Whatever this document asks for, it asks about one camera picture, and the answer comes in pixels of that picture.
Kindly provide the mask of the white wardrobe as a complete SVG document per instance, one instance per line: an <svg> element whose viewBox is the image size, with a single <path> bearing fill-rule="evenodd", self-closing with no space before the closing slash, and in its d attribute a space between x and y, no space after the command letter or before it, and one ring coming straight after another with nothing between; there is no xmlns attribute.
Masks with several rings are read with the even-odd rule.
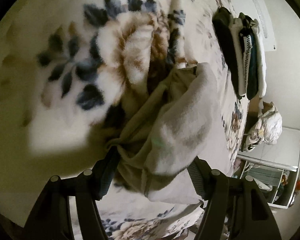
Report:
<svg viewBox="0 0 300 240"><path fill-rule="evenodd" d="M239 176L254 178L270 207L291 206L300 172L300 130L284 127L276 144L262 142L237 159L244 164Z"/></svg>

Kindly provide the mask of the floral fleece blanket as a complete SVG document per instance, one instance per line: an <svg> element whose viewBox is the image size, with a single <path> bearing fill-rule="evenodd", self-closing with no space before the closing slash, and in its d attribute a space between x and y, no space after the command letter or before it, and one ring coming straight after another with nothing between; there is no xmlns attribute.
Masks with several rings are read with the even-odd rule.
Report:
<svg viewBox="0 0 300 240"><path fill-rule="evenodd" d="M15 3L0 23L0 229L25 239L48 180L104 159L108 142L175 69L210 65L233 168L248 102L235 93L213 27L221 7L235 13L231 0ZM203 216L202 198L152 202L118 166L96 203L107 239L179 238Z"/></svg>

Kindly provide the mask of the white bundle of clothes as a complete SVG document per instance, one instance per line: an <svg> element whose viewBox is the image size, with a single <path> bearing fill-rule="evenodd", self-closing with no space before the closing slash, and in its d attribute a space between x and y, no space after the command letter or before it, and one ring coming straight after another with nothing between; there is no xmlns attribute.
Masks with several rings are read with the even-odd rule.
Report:
<svg viewBox="0 0 300 240"><path fill-rule="evenodd" d="M257 122L246 134L244 151L251 152L263 142L275 145L282 133L282 116L273 102L267 103L262 99L258 102Z"/></svg>

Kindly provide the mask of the white bed headboard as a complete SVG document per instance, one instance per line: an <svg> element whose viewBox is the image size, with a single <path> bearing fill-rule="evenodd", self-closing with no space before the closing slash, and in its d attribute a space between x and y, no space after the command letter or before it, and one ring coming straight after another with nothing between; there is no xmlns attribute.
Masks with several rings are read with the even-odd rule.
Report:
<svg viewBox="0 0 300 240"><path fill-rule="evenodd" d="M276 40L271 18L264 0L231 0L236 13L242 12L257 19L263 37L264 51L276 51Z"/></svg>

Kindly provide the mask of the beige grey garment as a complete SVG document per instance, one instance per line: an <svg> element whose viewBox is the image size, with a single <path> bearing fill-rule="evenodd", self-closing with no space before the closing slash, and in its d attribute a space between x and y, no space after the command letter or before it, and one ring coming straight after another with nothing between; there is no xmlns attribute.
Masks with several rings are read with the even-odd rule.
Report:
<svg viewBox="0 0 300 240"><path fill-rule="evenodd" d="M210 65L171 71L107 146L121 155L124 181L150 201L198 203L187 171L195 158L225 174L233 171Z"/></svg>

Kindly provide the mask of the stack of folded clothes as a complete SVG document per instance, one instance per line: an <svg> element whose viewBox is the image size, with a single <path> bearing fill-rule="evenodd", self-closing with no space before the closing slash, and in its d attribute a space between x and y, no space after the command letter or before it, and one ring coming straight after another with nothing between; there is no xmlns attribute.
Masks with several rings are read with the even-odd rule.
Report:
<svg viewBox="0 0 300 240"><path fill-rule="evenodd" d="M235 18L225 7L212 18L213 27L238 98L262 98L267 91L266 59L258 20L240 13Z"/></svg>

